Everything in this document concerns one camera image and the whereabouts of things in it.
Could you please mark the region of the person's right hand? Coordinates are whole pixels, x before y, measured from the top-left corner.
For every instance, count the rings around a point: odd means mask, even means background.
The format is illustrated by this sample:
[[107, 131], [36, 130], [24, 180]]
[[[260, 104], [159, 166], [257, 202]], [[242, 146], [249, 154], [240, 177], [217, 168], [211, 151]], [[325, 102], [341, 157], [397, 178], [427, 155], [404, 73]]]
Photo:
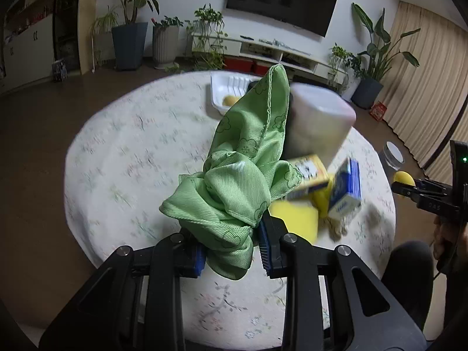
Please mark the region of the person's right hand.
[[437, 270], [450, 276], [467, 267], [467, 224], [452, 223], [437, 216], [434, 224], [433, 256]]

